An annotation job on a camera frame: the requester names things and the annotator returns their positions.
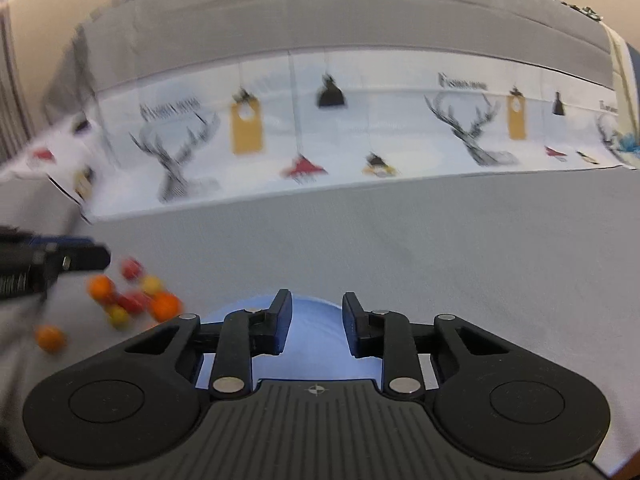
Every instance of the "yellow ball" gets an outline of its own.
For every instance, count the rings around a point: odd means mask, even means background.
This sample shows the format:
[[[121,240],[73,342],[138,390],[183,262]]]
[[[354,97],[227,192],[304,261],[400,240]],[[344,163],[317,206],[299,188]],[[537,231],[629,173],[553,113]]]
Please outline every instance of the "yellow ball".
[[[164,283],[157,276],[148,274],[140,280],[140,290],[148,296],[155,296],[164,290]]]
[[[131,317],[129,313],[124,310],[121,306],[113,305],[107,308],[107,317],[109,318],[109,323],[114,328],[124,328],[129,324]]]

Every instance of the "printed banner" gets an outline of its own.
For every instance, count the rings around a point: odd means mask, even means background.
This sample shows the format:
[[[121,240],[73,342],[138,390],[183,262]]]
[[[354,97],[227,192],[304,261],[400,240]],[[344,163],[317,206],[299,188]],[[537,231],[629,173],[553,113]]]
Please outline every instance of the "printed banner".
[[[380,178],[611,168],[616,93],[445,52],[279,54],[99,97],[103,218]]]

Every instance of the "circular pad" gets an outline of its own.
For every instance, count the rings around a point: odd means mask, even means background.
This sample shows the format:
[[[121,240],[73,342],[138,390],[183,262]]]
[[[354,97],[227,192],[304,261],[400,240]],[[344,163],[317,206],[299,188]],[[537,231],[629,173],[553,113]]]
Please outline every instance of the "circular pad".
[[[467,454],[522,471],[593,459],[610,417],[593,383],[524,353],[473,356],[464,364],[439,388],[433,409]]]
[[[105,468],[149,460],[189,433],[200,413],[193,385],[161,356],[105,357],[44,379],[22,420],[40,455]]]
[[[513,422],[544,424],[564,410],[564,399],[557,390],[533,381],[511,381],[491,392],[496,412]]]
[[[130,417],[144,402],[145,394],[135,384],[95,381],[78,388],[69,399],[69,407],[82,420],[106,423]]]

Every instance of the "candy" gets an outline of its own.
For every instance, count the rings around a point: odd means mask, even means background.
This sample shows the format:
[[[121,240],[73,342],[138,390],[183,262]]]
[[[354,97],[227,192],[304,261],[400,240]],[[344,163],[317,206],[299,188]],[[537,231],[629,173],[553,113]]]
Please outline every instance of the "candy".
[[[162,323],[182,313],[182,302],[169,292],[158,292],[149,304],[149,312]]]
[[[133,258],[126,258],[120,263],[120,273],[122,274],[122,277],[128,282],[137,280],[140,276],[142,276],[142,272],[142,264]]]
[[[118,305],[132,316],[142,314],[149,306],[150,301],[151,298],[141,290],[130,290],[118,297]]]
[[[38,346],[50,354],[60,352],[66,346],[66,336],[57,326],[39,326],[35,337]]]
[[[109,323],[111,323],[111,325],[117,329],[126,327],[131,320],[127,311],[118,305],[108,307],[106,309],[106,313],[109,319]]]
[[[86,291],[102,306],[115,302],[116,287],[104,274],[89,279]]]
[[[157,276],[148,274],[140,280],[140,290],[149,296],[155,296],[164,290],[164,283]]]

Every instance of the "ridged surface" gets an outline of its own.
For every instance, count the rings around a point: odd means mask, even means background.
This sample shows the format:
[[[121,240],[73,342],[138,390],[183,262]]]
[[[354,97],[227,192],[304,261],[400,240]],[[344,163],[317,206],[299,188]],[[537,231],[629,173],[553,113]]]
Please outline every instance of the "ridged surface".
[[[517,473],[465,456],[413,402],[377,393],[372,381],[264,381],[251,397],[219,402],[176,449],[110,471],[74,469],[45,458],[26,480],[453,479],[595,480],[583,464]]]

